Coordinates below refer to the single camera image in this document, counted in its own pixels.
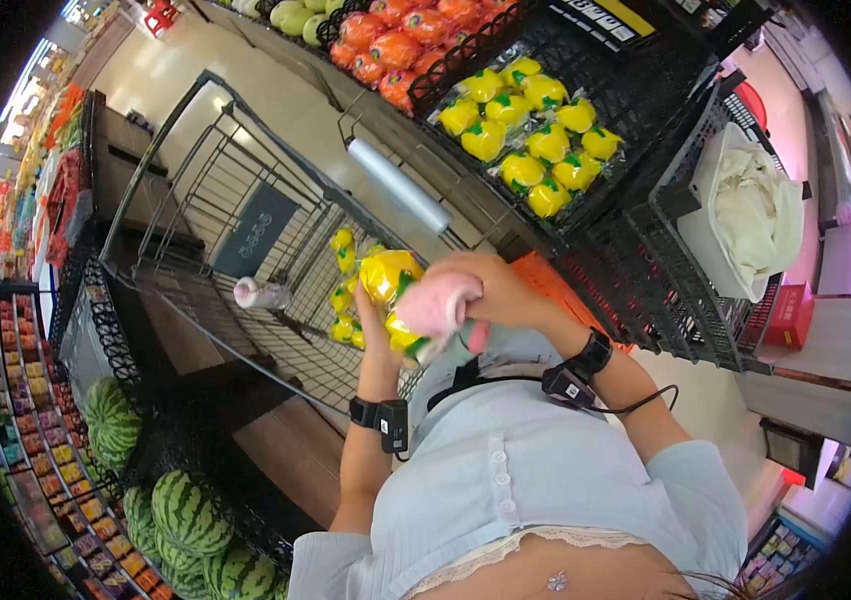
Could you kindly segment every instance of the supermarket aisle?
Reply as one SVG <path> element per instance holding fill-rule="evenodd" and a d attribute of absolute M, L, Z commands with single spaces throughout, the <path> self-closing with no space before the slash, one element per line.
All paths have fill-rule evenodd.
<path fill-rule="evenodd" d="M 300 78 L 254 50 L 238 36 L 199 18 L 184 14 L 162 41 L 134 31 L 95 82 L 108 104 L 121 114 L 131 109 L 156 126 L 171 112 L 203 68 L 213 70 L 232 84 L 275 132 L 370 206 L 383 220 L 413 244 L 431 245 L 414 231 L 395 225 L 395 210 L 371 196 L 365 179 L 357 173 L 342 147 L 336 128 L 338 114 Z M 198 137 L 200 127 L 217 110 L 215 98 L 205 98 L 182 117 L 162 147 L 163 157 L 177 166 Z M 732 374 L 710 364 L 692 365 L 667 355 L 637 351 L 635 358 L 659 385 L 676 383 L 681 396 L 675 412 L 689 433 L 719 445 L 735 485 L 743 497 L 761 496 L 760 475 L 766 469 L 764 445 L 757 415 L 747 413 Z"/>

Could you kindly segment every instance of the smartwatch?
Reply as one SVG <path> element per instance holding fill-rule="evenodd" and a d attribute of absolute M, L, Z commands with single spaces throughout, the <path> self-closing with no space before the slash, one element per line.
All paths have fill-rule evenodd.
<path fill-rule="evenodd" d="M 611 358 L 609 336 L 595 327 L 589 329 L 592 335 L 581 352 L 542 374 L 542 391 L 550 400 L 580 410 L 594 406 L 595 393 L 588 388 L 588 382 Z"/>
<path fill-rule="evenodd" d="M 397 454 L 409 449 L 409 405 L 405 400 L 366 402 L 354 397 L 348 402 L 352 422 L 366 429 L 377 429 L 382 437 L 382 451 Z"/>

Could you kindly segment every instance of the red stool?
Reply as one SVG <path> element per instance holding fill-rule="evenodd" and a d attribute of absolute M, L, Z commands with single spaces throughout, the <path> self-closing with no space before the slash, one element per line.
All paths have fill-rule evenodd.
<path fill-rule="evenodd" d="M 155 0 L 155 6 L 145 15 L 145 27 L 158 38 L 158 32 L 172 27 L 173 19 L 179 14 L 179 9 L 172 6 L 168 0 Z"/>

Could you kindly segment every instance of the plastic bag roll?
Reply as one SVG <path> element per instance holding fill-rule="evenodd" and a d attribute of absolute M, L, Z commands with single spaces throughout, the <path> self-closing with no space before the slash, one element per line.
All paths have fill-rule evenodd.
<path fill-rule="evenodd" d="M 419 219 L 433 234 L 440 235 L 452 223 L 452 213 L 425 193 L 411 177 L 375 150 L 364 139 L 355 138 L 348 144 L 348 153 L 358 162 L 369 179 L 384 190 L 388 197 Z"/>

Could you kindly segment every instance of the hand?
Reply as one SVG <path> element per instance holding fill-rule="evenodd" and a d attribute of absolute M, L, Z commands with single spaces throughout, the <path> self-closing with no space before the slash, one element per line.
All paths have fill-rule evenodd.
<path fill-rule="evenodd" d="M 468 273 L 482 280 L 482 297 L 470 302 L 466 316 L 507 328 L 538 330 L 543 319 L 558 306 L 537 293 L 500 256 L 479 252 L 456 252 L 425 273 L 433 277 L 443 272 Z"/>
<path fill-rule="evenodd" d="M 402 355 L 392 352 L 389 332 L 361 282 L 355 286 L 355 305 L 366 342 L 356 394 L 366 402 L 394 401 L 398 398 Z"/>

